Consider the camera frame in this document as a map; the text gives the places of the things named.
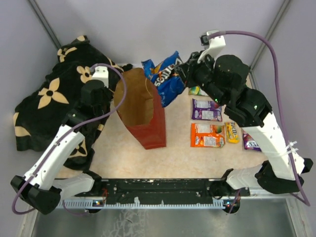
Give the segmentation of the blue Doritos chip bag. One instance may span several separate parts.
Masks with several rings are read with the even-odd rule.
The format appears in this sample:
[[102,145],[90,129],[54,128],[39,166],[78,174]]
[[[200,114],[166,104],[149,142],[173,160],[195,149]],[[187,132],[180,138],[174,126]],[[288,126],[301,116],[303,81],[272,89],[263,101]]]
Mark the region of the blue Doritos chip bag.
[[175,66],[182,63],[178,51],[156,66],[151,59],[142,62],[145,76],[157,88],[163,107],[167,107],[185,89],[180,76],[174,70]]

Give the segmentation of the red paper bag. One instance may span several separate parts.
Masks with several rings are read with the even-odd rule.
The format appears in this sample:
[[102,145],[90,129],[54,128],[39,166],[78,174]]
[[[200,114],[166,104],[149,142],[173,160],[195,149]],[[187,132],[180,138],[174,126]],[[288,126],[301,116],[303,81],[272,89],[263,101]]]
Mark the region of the red paper bag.
[[165,111],[154,84],[145,77],[142,68],[123,73],[127,94],[123,97],[123,82],[120,80],[114,91],[114,105],[126,129],[144,149],[166,147]]

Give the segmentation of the orange candy bag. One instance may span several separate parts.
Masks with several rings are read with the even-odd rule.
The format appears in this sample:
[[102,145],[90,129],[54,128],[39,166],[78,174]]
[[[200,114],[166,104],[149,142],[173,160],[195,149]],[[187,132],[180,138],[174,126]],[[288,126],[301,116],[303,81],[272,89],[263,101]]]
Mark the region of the orange candy bag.
[[225,143],[225,127],[223,125],[191,124],[191,147],[222,148]]

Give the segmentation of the yellow candy pack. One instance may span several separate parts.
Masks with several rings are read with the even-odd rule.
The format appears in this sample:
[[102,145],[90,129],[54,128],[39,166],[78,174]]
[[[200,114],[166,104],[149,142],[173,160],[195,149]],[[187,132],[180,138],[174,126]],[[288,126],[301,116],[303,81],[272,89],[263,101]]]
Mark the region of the yellow candy pack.
[[239,143],[239,135],[236,128],[235,122],[225,122],[226,140],[228,143],[237,144]]

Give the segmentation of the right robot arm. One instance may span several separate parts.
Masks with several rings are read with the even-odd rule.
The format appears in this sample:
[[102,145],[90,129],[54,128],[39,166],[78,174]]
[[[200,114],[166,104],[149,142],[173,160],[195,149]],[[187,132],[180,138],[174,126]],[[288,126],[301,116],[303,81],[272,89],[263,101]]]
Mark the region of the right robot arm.
[[286,142],[265,95],[246,85],[249,67],[234,55],[217,59],[206,55],[202,62],[199,56],[194,52],[187,62],[175,67],[184,85],[198,85],[218,105],[225,106],[224,113],[267,157],[261,165],[226,172],[221,191],[230,196],[241,188],[260,187],[276,195],[298,193],[304,183],[300,175],[311,170],[313,161],[302,158]]

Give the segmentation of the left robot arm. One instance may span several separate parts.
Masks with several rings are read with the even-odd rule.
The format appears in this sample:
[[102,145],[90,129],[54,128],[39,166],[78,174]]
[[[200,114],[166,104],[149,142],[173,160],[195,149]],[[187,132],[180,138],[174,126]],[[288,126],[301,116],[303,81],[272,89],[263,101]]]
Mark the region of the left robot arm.
[[100,80],[91,80],[82,87],[80,100],[68,112],[39,160],[23,176],[12,178],[10,184],[16,192],[11,206],[14,214],[27,214],[16,209],[18,199],[30,205],[32,210],[49,214],[70,197],[87,192],[97,196],[102,192],[101,177],[92,171],[84,170],[75,177],[62,180],[56,176],[76,147],[84,144],[88,135],[98,131],[112,114],[108,104],[111,95]]

